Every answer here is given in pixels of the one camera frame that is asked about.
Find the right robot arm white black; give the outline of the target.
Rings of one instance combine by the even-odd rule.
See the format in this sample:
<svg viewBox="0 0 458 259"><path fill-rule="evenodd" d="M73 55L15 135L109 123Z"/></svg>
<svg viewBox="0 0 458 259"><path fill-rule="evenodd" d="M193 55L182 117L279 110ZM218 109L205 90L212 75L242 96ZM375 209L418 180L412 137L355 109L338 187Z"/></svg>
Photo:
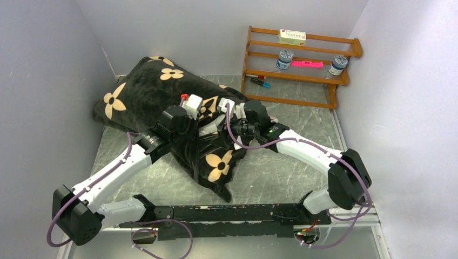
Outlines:
<svg viewBox="0 0 458 259"><path fill-rule="evenodd" d="M359 154L348 149L345 152L327 148L310 141L285 125L275 124L264 116L266 129L255 129L258 148L268 148L289 155L320 171L328 178L328 184L307 194L299 203L297 217L300 222L313 222L320 212L332 208L351 210L355 205L364 208L354 219L367 214L372 205L368 189L372 183Z"/></svg>

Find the black pillowcase with beige flowers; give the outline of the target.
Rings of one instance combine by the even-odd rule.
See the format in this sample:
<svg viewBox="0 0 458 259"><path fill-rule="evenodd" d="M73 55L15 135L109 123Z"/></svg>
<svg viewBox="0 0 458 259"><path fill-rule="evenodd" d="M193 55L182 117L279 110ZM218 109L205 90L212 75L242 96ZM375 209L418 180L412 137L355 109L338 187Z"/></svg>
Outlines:
<svg viewBox="0 0 458 259"><path fill-rule="evenodd" d="M112 91L95 103L92 117L117 130L140 133L152 128L169 106L179 105L183 94L201 97L203 105L195 139L176 142L171 154L199 185L230 202L232 195L226 185L246 150L211 144L208 137L199 136L199 128L216 118L222 98L244 105L248 98L239 91L196 76L165 57L144 57Z"/></svg>

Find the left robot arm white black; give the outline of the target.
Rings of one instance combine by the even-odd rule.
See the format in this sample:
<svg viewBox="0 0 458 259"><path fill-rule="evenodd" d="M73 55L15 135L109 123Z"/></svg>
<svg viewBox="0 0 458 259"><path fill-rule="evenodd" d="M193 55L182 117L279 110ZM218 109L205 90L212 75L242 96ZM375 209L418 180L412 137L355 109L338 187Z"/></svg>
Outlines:
<svg viewBox="0 0 458 259"><path fill-rule="evenodd" d="M127 222L147 227L157 220L155 205L143 195L121 202L104 201L131 177L168 154L174 142L193 132L198 117L198 108L184 104L168 107L152 128L128 134L128 147L103 169L72 188L57 188L48 232L57 225L71 242L82 246L107 227Z"/></svg>

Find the white pillow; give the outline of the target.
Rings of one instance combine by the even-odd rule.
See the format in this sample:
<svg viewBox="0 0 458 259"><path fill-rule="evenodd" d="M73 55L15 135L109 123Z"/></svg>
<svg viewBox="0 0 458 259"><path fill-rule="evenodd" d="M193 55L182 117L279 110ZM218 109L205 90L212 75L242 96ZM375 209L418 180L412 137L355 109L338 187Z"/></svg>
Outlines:
<svg viewBox="0 0 458 259"><path fill-rule="evenodd" d="M245 112L243 111L244 105L236 105L234 107L234 113L231 118L229 118L225 113L220 113L218 110L218 115L216 118L212 119L210 123L199 128L199 136L208 137L211 144L214 144L218 147L226 149L235 149L239 150L246 148L244 144L244 137L234 135L232 133L232 124L238 119L245 118Z"/></svg>

